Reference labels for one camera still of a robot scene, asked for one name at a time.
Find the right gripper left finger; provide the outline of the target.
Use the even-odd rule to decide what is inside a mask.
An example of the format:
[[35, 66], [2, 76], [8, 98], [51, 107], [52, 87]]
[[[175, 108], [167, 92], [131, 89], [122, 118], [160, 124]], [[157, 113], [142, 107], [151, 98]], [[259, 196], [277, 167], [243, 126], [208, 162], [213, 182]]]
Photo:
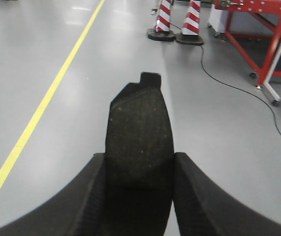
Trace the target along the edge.
[[105, 190], [105, 156], [96, 153], [60, 192], [28, 214], [1, 227], [0, 236], [96, 236]]

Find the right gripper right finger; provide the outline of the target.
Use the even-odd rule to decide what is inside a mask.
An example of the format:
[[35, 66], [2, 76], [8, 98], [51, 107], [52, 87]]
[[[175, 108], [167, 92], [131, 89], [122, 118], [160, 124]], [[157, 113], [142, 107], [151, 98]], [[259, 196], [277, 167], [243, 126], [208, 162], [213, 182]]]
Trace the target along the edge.
[[281, 236], [281, 224], [214, 183], [186, 153], [175, 153], [173, 202], [182, 236]]

